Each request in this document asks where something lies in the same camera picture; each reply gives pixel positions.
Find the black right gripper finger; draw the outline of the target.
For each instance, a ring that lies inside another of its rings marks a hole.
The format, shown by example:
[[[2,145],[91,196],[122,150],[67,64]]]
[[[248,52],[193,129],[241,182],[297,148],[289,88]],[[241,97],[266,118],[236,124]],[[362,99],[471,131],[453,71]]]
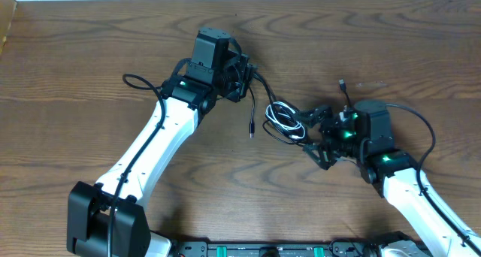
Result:
[[[303,151],[312,159],[321,169],[327,169],[327,161],[323,151],[316,144],[306,144],[303,146]]]
[[[308,128],[321,124],[324,120],[331,117],[332,110],[328,105],[321,105],[312,110],[300,111],[298,113],[298,121]]]

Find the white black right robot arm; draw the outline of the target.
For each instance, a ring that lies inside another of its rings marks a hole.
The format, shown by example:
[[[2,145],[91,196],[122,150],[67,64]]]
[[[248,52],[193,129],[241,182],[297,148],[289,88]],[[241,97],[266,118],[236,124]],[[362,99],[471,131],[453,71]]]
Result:
[[[390,106],[365,100],[340,113],[326,105],[296,113],[302,125],[319,126],[322,136],[304,152],[324,170],[355,159],[364,181],[404,216],[432,255],[478,256],[480,236],[437,194],[422,171],[424,161],[396,147]]]

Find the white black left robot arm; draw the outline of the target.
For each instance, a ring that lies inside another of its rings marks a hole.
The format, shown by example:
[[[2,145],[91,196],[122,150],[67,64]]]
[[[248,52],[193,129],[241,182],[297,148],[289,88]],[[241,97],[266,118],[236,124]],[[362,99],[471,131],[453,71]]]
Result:
[[[145,81],[157,101],[152,116],[119,161],[68,196],[66,248],[78,256],[167,256],[172,242],[148,225],[146,210],[162,173],[182,143],[220,99],[245,97],[255,68],[229,33],[199,29],[192,56],[161,86]]]

